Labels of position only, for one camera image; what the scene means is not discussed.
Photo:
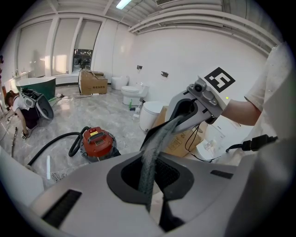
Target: gray tile floor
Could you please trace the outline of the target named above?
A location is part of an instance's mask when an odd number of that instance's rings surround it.
[[[63,86],[56,88],[56,94],[65,96],[83,97],[79,95],[78,86]],[[140,129],[139,121],[133,120],[134,111],[130,111],[127,105],[122,103],[123,96],[120,91],[112,90],[108,86],[106,95],[93,95],[81,99],[56,99],[51,102],[55,117],[53,120],[40,120],[31,136],[23,140],[20,137],[22,131],[21,123],[16,116],[7,123],[4,119],[0,122],[0,145],[5,151],[11,153],[12,138],[15,126],[18,133],[14,147],[14,159],[19,163],[27,164],[33,156],[49,141],[57,136],[78,131],[85,126],[97,127],[113,134],[117,140],[117,148],[121,154],[138,151],[145,138],[145,133]],[[65,137],[48,147],[33,164],[36,173],[42,176],[45,188],[55,182],[46,179],[46,157],[51,158],[50,171],[58,175],[69,174],[80,166],[86,165],[88,161],[83,158],[79,151],[73,157],[68,156],[69,149],[76,136]]]

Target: ceiling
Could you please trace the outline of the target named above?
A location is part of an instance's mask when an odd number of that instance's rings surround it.
[[[106,16],[131,27],[140,25],[138,29],[132,31],[135,34],[145,31],[153,31],[172,27],[191,27],[200,29],[213,29],[229,35],[236,35],[248,41],[253,46],[262,49],[265,53],[271,50],[275,44],[266,44],[262,40],[266,34],[258,29],[254,30],[241,20],[230,19],[223,16],[205,17],[203,13],[180,13],[180,10],[214,10],[215,12],[230,13],[246,19],[263,29],[266,33],[282,41],[280,31],[277,29],[270,17],[253,0],[132,0],[124,9],[119,10],[116,5],[120,0],[38,0],[28,14],[47,14],[49,12],[82,12],[91,11],[93,14]],[[155,1],[170,1],[162,6],[157,6]],[[170,12],[170,17],[151,20],[147,19],[162,16]]]

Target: wall fixture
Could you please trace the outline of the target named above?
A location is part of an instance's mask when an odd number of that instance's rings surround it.
[[[131,1],[131,0],[121,0],[121,1],[117,4],[116,8],[122,10],[126,5],[128,5],[128,3],[129,3],[130,1]]]
[[[164,76],[164,77],[167,77],[168,76],[168,73],[167,72],[163,72],[163,71],[161,71],[162,72],[162,76]]]

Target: fluorescent light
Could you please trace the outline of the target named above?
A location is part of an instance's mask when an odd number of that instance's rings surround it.
[[[117,4],[117,6],[116,6],[116,8],[118,8],[118,9],[123,9],[126,5],[128,5],[128,3],[130,2],[131,0],[121,0],[118,4]]]

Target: dark pants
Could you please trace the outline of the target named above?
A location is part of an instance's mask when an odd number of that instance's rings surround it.
[[[21,112],[25,118],[27,128],[32,129],[37,125],[39,114],[36,108],[22,109]]]

